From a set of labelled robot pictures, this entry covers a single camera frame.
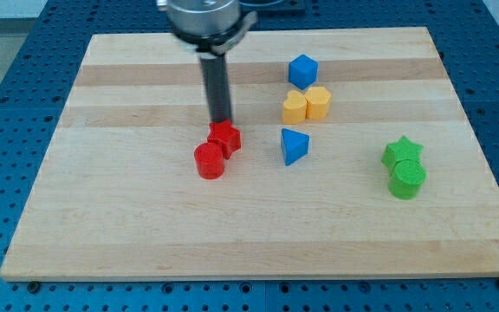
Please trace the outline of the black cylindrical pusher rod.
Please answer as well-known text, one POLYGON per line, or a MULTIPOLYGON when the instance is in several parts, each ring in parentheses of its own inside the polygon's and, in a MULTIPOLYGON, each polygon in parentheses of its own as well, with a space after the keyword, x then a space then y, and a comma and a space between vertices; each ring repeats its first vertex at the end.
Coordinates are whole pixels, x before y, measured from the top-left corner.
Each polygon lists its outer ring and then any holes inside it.
POLYGON ((199 61, 211 122, 230 120, 232 108, 225 55, 200 57, 199 61))

